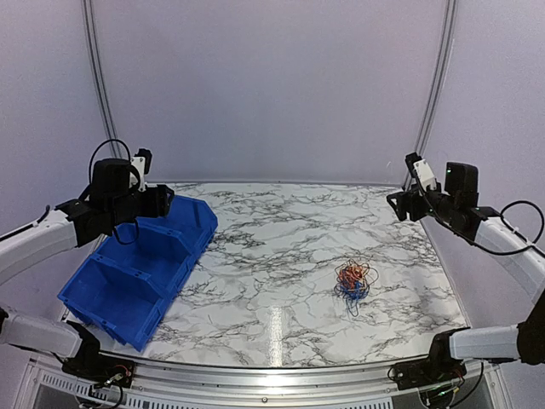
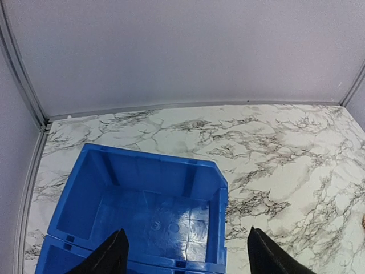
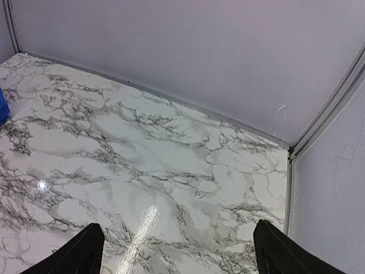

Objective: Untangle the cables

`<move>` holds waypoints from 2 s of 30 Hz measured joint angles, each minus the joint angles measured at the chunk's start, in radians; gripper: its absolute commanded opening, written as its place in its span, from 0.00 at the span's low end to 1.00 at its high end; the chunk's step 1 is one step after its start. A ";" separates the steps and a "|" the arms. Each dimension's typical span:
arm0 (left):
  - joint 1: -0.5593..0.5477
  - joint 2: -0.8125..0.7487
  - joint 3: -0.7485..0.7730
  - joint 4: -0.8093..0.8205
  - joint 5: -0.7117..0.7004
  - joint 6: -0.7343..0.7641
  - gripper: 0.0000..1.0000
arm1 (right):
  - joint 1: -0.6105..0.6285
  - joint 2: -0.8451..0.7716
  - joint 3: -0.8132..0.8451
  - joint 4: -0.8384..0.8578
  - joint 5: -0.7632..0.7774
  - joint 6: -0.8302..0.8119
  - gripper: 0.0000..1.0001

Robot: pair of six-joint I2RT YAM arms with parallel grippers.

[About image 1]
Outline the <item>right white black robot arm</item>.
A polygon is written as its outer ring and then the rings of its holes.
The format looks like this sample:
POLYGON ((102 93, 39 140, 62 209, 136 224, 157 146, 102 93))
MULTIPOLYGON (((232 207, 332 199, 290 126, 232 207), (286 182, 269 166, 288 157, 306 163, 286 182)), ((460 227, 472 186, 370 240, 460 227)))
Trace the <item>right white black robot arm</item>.
POLYGON ((417 153, 405 158, 413 184, 391 193, 387 202, 400 221, 432 217, 440 226, 491 256, 531 298, 533 308, 515 325, 443 332, 433 338, 422 375, 438 382, 456 363, 467 359, 544 361, 544 252, 513 227, 503 212, 479 201, 479 171, 471 164, 449 162, 439 183, 427 160, 417 153))

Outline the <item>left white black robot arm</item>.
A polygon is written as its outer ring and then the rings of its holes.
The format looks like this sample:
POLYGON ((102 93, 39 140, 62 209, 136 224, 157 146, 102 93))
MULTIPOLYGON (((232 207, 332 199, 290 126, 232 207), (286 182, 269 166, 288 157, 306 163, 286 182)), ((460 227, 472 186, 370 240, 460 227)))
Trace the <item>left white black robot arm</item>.
MULTIPOLYGON (((150 150, 141 148, 126 158, 91 158, 89 184, 75 199, 47 207, 36 220, 1 237, 1 282, 57 254, 99 238, 118 236, 118 226, 139 218, 169 214, 174 191, 165 184, 148 186, 150 150)), ((56 322, 1 307, 1 342, 19 349, 72 359, 90 379, 107 372, 107 360, 92 346, 96 339, 77 324, 56 322)))

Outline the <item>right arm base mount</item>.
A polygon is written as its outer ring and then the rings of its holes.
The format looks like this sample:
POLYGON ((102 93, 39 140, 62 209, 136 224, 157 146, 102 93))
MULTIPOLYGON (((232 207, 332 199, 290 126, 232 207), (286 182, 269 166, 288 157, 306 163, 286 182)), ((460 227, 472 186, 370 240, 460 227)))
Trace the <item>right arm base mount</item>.
POLYGON ((436 334, 424 358, 393 364, 387 377, 397 384, 398 390, 420 388, 449 380, 461 380, 467 369, 463 360, 450 356, 450 337, 460 329, 436 334))

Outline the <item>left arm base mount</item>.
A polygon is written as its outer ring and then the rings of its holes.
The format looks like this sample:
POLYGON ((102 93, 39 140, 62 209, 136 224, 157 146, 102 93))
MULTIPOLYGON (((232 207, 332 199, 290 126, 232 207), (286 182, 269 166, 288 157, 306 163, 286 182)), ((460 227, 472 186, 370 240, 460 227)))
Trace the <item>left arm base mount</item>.
POLYGON ((83 325, 74 321, 66 322, 80 336, 81 344, 74 357, 63 359, 64 373, 105 385, 115 379, 123 388, 129 388, 133 381, 135 363, 132 360, 115 358, 101 353, 100 341, 83 325))

